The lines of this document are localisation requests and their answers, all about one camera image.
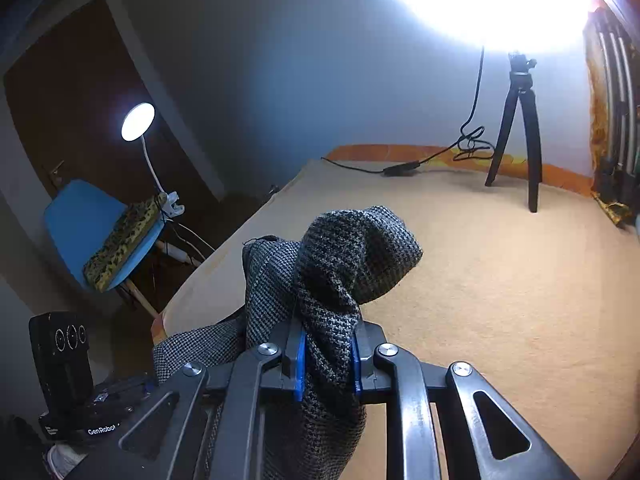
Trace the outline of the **grey houndstooth pants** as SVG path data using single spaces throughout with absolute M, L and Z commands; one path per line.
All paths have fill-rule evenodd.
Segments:
M 267 412 L 267 479 L 336 479 L 354 454 L 366 409 L 352 385 L 352 334 L 363 304 L 385 295 L 422 249 L 384 206 L 326 212 L 298 242 L 273 235 L 245 243 L 245 300 L 223 321 L 170 336 L 153 350 L 158 382 L 185 362 L 234 361 L 299 318 L 306 333 L 305 388 L 298 403 Z

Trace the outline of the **leopard print cushion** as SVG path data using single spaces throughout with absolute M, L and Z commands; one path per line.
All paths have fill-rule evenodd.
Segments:
M 144 202 L 126 207 L 102 247 L 82 268 L 84 277 L 92 288 L 98 292 L 107 290 L 122 266 L 152 227 L 160 221 L 160 212 L 166 200 L 167 194 L 160 193 Z

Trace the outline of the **blue chair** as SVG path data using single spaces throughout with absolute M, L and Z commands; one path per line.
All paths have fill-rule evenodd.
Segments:
M 44 211 L 44 225 L 53 245 L 68 272 L 87 292 L 98 293 L 88 284 L 82 269 L 102 247 L 125 209 L 126 205 L 116 198 L 76 179 L 67 183 Z M 107 287 L 107 290 L 112 290 L 119 285 L 124 286 L 152 318 L 156 318 L 158 312 L 130 280 L 130 274 L 154 246 L 163 227 L 163 219 L 159 218 Z

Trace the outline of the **orange patterned cloth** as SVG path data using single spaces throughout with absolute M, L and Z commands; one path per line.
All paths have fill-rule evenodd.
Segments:
M 608 154 L 608 141 L 612 139 L 610 118 L 612 106 L 608 104 L 608 70 L 601 47 L 599 34 L 588 27 L 584 32 L 586 62 L 590 84 L 590 137 L 589 149 L 593 178 L 591 196 L 616 228 L 622 228 L 631 222 L 631 208 L 611 197 L 610 190 L 602 190 L 612 183 L 612 179 L 603 174 L 605 156 Z

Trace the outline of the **silver folded tripod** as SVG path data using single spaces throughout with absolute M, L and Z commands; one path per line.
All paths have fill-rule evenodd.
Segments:
M 601 196 L 631 206 L 639 194 L 639 48 L 609 10 L 594 14 L 604 70 L 604 152 Z

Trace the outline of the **brown wooden door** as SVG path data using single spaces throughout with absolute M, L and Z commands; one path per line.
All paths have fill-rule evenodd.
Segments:
M 151 99 L 105 0 L 92 0 L 41 36 L 3 78 L 15 129 L 47 190 L 85 180 L 124 203 L 160 182 L 186 215 L 218 202 L 157 115 L 142 140 L 120 136 L 126 114 Z

